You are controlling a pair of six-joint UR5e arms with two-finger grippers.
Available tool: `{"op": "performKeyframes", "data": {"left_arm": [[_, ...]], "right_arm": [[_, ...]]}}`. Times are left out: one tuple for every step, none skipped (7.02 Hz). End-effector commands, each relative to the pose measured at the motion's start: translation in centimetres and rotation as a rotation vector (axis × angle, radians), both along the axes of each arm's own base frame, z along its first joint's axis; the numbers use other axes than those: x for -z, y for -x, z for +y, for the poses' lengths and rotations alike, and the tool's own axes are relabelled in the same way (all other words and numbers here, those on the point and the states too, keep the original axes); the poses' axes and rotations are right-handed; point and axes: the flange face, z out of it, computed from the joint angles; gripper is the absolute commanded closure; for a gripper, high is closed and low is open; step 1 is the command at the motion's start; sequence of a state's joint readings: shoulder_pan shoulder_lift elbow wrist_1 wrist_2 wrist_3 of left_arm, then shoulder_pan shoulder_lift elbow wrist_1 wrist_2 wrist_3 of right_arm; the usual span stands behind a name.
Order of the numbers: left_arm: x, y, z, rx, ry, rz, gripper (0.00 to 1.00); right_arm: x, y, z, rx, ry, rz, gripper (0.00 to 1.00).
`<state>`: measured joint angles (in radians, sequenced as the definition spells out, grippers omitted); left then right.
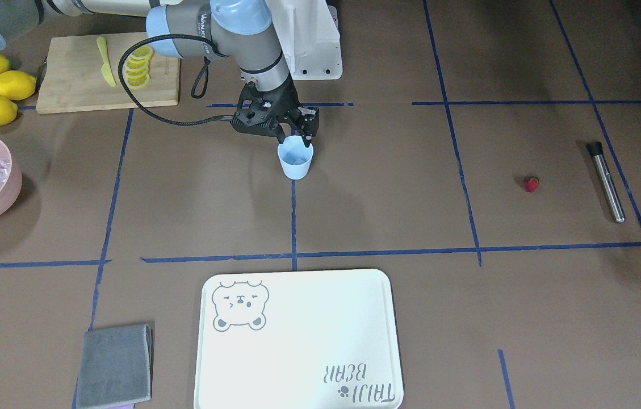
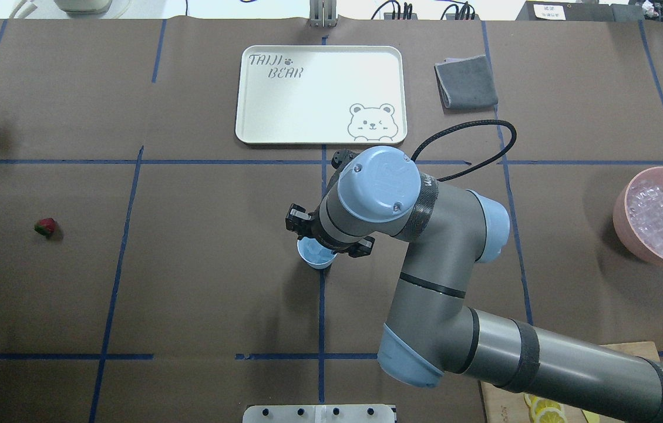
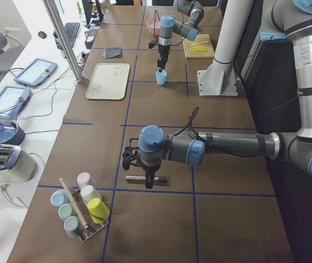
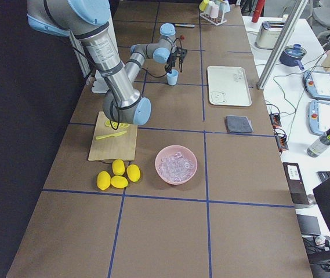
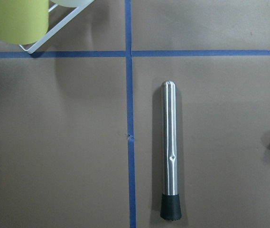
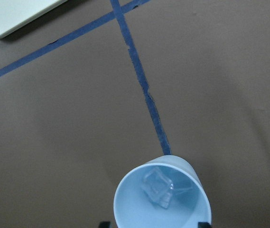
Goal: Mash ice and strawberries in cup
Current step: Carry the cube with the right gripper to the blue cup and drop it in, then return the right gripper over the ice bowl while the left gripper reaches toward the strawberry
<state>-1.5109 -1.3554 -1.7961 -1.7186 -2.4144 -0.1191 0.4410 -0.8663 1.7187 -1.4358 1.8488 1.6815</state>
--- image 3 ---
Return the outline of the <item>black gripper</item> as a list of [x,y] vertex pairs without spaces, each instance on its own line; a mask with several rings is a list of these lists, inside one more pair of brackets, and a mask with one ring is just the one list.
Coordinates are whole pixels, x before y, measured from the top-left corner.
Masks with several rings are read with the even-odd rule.
[[158,53],[160,55],[160,58],[157,60],[157,67],[158,71],[162,72],[166,67],[166,60],[165,58],[169,55],[169,45],[158,45]]
[[146,159],[144,157],[141,157],[140,160],[142,163],[143,170],[146,171],[145,188],[153,189],[155,172],[158,171],[161,167],[161,159],[160,158]]

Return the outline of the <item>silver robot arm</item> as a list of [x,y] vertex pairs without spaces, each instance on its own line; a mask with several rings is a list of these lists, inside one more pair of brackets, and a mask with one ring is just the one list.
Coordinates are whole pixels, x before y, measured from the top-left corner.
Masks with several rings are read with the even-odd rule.
[[168,60],[172,34],[194,41],[198,35],[198,25],[204,17],[204,10],[198,1],[174,1],[175,11],[188,17],[186,22],[179,21],[173,15],[164,15],[161,17],[160,34],[156,45],[160,57],[157,60],[158,71],[162,72],[166,68]]
[[[229,40],[229,20],[237,17],[240,22],[246,21],[253,1],[242,1],[240,4],[228,1],[227,15],[224,17],[220,31],[217,50],[212,64],[207,70],[198,71],[199,92],[205,95],[229,95],[229,66],[232,64],[239,39],[233,39],[231,54],[228,59],[218,56],[224,45],[225,37]],[[203,8],[197,1],[174,1],[174,9],[190,17],[189,21],[180,24],[173,16],[163,16],[159,40],[151,42],[158,45],[160,58],[156,75],[165,73],[172,33],[185,39],[195,40],[197,26],[203,18]],[[301,128],[296,133],[271,132],[263,134],[234,134],[186,131],[186,126],[175,134],[165,134],[155,125],[148,125],[139,133],[136,150],[137,165],[145,171],[145,187],[153,188],[155,172],[161,161],[175,161],[196,166],[201,164],[205,153],[223,152],[239,157],[265,156],[270,159],[284,159],[312,176],[312,1],[263,1],[260,26],[261,41],[284,41],[293,43],[294,66],[297,77],[297,96]]]

